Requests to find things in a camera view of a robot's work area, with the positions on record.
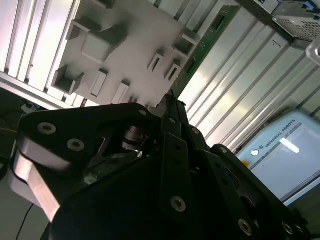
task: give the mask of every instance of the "green circuit board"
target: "green circuit board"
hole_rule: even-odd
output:
[[[239,9],[240,7],[235,5],[224,5],[221,8],[220,12],[213,20],[209,29],[204,34],[200,43],[195,48],[193,54],[172,85],[171,90],[173,90],[174,96],[179,97],[181,95],[191,78],[200,67],[201,63],[216,44],[229,23],[235,17]]]

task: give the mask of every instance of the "light blue panel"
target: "light blue panel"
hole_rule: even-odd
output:
[[[287,205],[320,183],[319,156],[320,124],[299,111],[264,128],[237,155]]]

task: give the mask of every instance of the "electronic device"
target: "electronic device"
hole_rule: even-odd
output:
[[[320,183],[320,123],[292,111],[261,130],[238,154],[286,206]]]
[[[277,0],[254,0],[257,4],[259,4],[264,10],[266,10],[269,14],[277,8],[279,2]]]

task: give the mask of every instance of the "metal vent grille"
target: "metal vent grille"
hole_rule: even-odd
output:
[[[320,36],[320,24],[316,21],[299,21],[277,18],[275,21],[294,37],[312,42]]]

